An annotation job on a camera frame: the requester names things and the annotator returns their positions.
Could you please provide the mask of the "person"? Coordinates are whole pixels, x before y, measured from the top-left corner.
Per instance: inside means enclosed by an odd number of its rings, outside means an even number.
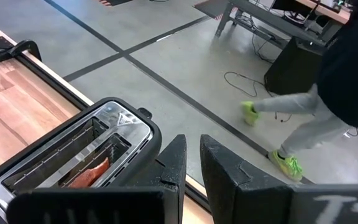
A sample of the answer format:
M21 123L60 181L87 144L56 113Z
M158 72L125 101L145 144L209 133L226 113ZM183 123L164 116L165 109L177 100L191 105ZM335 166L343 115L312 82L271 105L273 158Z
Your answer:
M254 125L261 112L312 114L268 159L289 179L299 182L303 170L295 154L358 129L358 0L349 20L325 50L312 87L305 93L242 102L244 120Z

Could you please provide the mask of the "black table corner clamp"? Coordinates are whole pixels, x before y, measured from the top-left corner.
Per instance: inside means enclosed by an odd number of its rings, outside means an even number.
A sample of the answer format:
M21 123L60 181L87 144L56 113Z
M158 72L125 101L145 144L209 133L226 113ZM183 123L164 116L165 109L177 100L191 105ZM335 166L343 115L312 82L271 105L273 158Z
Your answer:
M42 60L38 45L33 40L22 40L13 45L3 36L0 36L0 62L22 55L26 50L35 58Z

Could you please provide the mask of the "black computer tower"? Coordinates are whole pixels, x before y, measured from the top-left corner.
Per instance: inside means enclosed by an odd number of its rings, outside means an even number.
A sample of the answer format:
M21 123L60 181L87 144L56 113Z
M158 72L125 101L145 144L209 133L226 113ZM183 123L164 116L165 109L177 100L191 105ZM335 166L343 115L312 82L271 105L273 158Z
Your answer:
M325 50L313 42L292 37L264 75L265 89L277 95L307 92Z

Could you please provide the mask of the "dark metal desk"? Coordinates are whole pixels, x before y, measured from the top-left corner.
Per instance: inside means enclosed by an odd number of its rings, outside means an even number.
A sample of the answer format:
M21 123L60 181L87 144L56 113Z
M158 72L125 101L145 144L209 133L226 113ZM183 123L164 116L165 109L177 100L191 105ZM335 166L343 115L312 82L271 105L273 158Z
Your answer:
M307 40L322 47L326 45L325 41L317 35L291 24L253 0L204 0L195 4L194 8L219 21L215 32L216 37L220 37L226 24L232 22L232 25L239 25L280 49L285 48L288 43L287 39L262 26L257 26L253 22L242 22L240 15L246 13L251 18L255 18L289 37Z

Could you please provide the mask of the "bagel half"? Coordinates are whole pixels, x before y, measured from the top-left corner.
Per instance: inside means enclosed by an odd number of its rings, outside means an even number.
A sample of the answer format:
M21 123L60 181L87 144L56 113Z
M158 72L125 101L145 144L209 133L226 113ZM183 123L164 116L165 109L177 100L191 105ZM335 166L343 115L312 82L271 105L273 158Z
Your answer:
M70 188L85 188L91 186L98 178L100 178L109 169L109 159L105 158L98 166L87 169L81 173L69 185Z

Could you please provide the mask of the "black table edge frame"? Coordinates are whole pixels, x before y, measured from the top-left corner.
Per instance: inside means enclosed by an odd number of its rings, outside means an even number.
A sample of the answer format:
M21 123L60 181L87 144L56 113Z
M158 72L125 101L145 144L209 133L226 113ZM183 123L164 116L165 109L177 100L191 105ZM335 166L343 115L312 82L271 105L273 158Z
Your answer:
M18 55L11 55L8 51L0 51L0 62L9 59L15 59L19 63L27 67L35 76L39 77L43 82L57 91L62 97L73 104L79 110L85 110L90 107L93 102L85 97L84 94L79 92L62 77L51 71L40 60L27 52L20 53Z

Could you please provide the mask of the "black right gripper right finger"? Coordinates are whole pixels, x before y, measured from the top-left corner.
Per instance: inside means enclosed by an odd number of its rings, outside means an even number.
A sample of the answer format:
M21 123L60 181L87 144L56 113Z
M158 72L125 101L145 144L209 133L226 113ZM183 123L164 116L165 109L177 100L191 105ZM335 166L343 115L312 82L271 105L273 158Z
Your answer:
M286 184L207 134L200 158L215 224L358 224L358 184Z

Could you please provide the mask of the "black toaster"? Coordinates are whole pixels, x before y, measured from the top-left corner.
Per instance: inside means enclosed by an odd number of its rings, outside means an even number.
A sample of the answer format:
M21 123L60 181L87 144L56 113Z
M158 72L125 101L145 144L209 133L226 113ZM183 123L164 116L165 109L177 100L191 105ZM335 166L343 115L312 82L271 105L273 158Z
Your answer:
M0 224L19 193L68 187L81 173L107 161L92 188L125 185L159 153L162 135L144 108L103 98L0 165Z

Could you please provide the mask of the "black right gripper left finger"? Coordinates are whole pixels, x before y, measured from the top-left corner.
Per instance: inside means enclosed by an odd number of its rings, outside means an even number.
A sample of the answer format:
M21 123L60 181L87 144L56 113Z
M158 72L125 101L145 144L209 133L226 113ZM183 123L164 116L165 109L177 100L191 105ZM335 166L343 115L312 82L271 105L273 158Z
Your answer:
M179 134L126 185L21 194L8 205L7 224L180 224L186 153Z

